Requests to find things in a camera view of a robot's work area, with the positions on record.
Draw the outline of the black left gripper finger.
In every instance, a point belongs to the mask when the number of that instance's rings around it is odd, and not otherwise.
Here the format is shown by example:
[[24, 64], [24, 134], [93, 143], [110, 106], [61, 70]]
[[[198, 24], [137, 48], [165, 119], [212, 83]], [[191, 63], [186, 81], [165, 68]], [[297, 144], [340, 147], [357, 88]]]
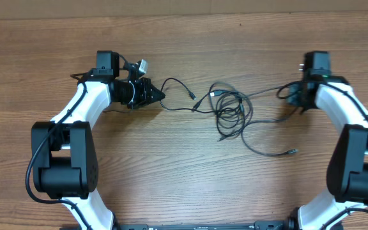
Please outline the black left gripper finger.
[[144, 78], [144, 90], [146, 95], [164, 95], [164, 93], [156, 88], [150, 78]]
[[165, 98], [165, 94], [163, 92], [150, 92], [145, 96], [144, 106], [153, 104]]

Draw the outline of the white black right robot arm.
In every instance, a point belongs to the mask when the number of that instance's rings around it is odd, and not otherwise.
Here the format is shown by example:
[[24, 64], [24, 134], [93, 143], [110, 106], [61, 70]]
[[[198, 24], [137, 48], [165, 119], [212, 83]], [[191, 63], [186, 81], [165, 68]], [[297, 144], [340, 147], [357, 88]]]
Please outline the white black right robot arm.
[[334, 75], [327, 51], [311, 51], [302, 79], [287, 85], [289, 104], [325, 112], [339, 138], [326, 171], [326, 188], [296, 208], [284, 229], [342, 229], [354, 212], [368, 213], [368, 110], [348, 80]]

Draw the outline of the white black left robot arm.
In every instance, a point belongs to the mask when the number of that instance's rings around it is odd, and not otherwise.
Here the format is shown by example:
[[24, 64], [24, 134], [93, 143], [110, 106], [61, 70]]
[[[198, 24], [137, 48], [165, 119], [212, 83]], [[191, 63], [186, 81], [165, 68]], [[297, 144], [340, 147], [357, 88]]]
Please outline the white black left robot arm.
[[92, 129], [111, 103], [131, 111], [164, 99], [145, 77], [148, 63], [127, 61], [110, 50], [96, 53], [96, 66], [74, 73], [77, 91], [50, 121], [31, 128], [32, 157], [26, 170], [28, 196], [67, 207], [80, 229], [119, 229], [115, 214], [98, 190], [98, 160]]

